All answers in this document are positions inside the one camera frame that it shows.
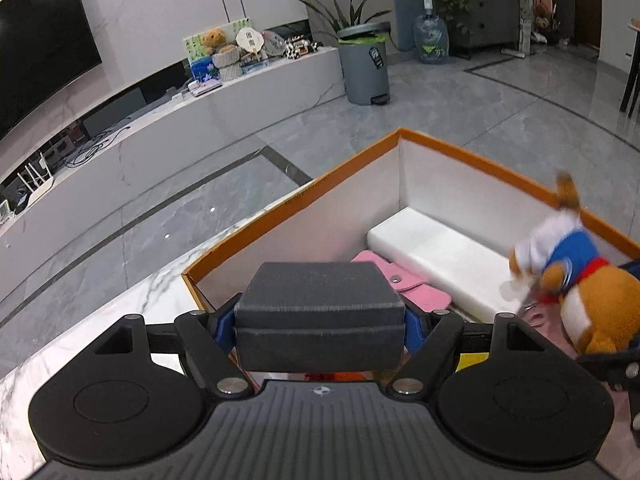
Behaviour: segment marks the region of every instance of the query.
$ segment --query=teddy bear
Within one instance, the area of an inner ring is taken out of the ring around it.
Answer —
[[[640,331],[640,281],[598,253],[571,176],[559,173],[556,187],[558,209],[510,251],[511,273],[532,274],[540,292],[558,300],[578,354],[626,350]]]
[[[226,35],[220,28],[212,28],[200,35],[207,56],[213,56],[216,47],[226,43]]]

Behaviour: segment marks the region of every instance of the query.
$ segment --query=door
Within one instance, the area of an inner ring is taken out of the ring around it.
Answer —
[[[600,47],[601,26],[602,0],[575,0],[575,41]]]

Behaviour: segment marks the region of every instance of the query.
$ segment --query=pink wallet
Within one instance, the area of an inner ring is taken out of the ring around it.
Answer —
[[[398,264],[390,264],[372,251],[362,251],[353,261],[375,263],[396,292],[402,294],[425,312],[447,308],[451,303],[449,294],[427,285],[415,274],[403,269]]]

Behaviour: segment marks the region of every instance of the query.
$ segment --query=trash can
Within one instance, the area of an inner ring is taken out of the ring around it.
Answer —
[[[386,48],[391,25],[363,23],[338,32],[338,49],[347,99],[356,105],[383,105],[389,101]]]

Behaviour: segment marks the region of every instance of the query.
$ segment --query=chair leg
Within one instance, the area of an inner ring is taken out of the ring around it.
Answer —
[[[620,104],[620,111],[625,112],[626,106],[629,104],[629,98],[631,97],[631,91],[634,89],[634,84],[638,78],[638,71],[640,68],[640,32],[636,32],[636,46],[634,47],[634,56],[631,61],[631,70],[629,71],[629,77],[626,80],[625,94],[622,97],[622,103]]]
[[[634,98],[631,99],[631,107],[629,108],[629,114],[627,117],[631,117],[631,114],[636,107],[636,102],[638,101],[638,94],[640,94],[640,73],[636,75],[636,87],[634,88]]]

